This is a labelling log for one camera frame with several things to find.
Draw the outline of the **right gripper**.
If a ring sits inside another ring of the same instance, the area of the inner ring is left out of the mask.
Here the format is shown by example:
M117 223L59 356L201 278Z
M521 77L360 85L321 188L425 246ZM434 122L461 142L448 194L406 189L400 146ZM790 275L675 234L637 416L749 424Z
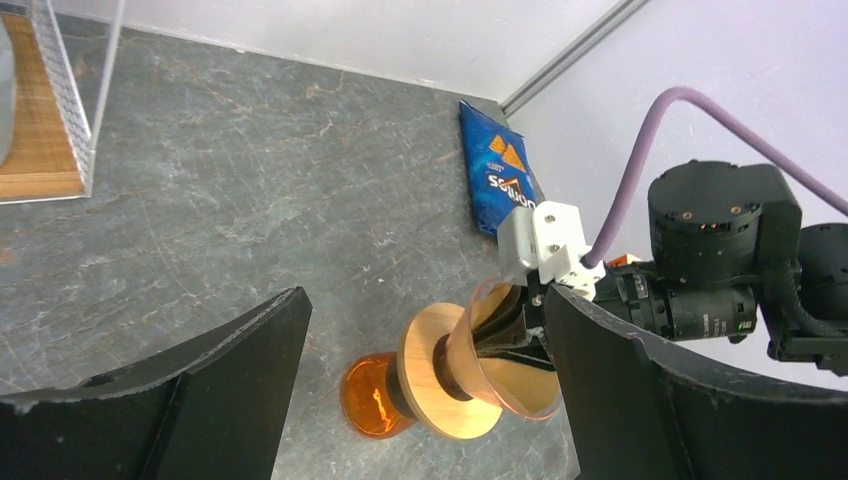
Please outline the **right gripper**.
M661 277L652 262L608 264L595 289L593 302L605 311L675 342L728 337L738 343L758 323L758 304L749 285L690 286ZM544 335L531 337L527 345L498 343L491 337L515 321L526 297L526 288L513 284L493 284L474 297L471 331L476 354L554 371Z

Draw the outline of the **clear glass dripper cone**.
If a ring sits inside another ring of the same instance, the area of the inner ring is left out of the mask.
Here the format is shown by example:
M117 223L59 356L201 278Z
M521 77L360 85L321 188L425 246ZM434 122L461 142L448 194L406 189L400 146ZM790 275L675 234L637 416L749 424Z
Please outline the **clear glass dripper cone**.
M454 397L477 399L540 421L562 402L541 330L526 326L535 305L524 287L501 278L479 284L434 361Z

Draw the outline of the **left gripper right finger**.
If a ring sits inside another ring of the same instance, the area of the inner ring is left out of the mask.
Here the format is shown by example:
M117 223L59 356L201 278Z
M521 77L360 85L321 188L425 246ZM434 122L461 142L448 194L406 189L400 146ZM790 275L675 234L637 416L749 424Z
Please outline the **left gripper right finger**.
M547 349L583 479L843 479L847 396L680 347L553 285Z

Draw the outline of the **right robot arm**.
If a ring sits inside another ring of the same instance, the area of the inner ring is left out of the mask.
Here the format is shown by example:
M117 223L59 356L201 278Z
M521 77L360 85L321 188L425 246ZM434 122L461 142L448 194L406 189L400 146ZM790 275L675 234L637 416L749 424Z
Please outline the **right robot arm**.
M596 267L579 209L518 206L497 231L504 279L473 303L481 357L551 370L547 290L559 284L613 316L670 341L737 343L767 323L768 355L847 372L847 228L803 227L779 170L693 160L655 179L652 259Z

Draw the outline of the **brown paper coffee filter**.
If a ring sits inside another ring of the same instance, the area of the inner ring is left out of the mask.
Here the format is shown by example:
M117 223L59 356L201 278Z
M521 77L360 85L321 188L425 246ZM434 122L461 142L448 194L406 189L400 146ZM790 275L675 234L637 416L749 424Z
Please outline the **brown paper coffee filter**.
M471 304L474 297L493 284L511 284L500 278L490 278L474 291L469 306L471 328ZM541 337L541 327L529 327L541 306L533 303L527 293L522 310L515 321L499 331L494 337L498 343L527 345L533 336ZM478 358L484 378L504 408L533 420L546 419L553 415L561 399L555 371L543 371L529 366L495 358Z

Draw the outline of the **amber glass carafe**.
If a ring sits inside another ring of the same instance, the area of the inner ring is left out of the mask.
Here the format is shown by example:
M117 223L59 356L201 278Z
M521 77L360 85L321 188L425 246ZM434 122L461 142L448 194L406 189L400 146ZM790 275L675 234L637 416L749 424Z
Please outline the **amber glass carafe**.
M349 425L369 439L397 436L418 422L400 386L396 352L354 361L341 381L340 405Z

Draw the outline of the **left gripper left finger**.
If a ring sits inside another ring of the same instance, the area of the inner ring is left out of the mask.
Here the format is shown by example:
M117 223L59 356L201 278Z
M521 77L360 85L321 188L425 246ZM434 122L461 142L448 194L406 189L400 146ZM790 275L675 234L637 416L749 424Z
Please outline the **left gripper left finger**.
M300 287L65 388L1 399L5 479L267 479L312 314Z

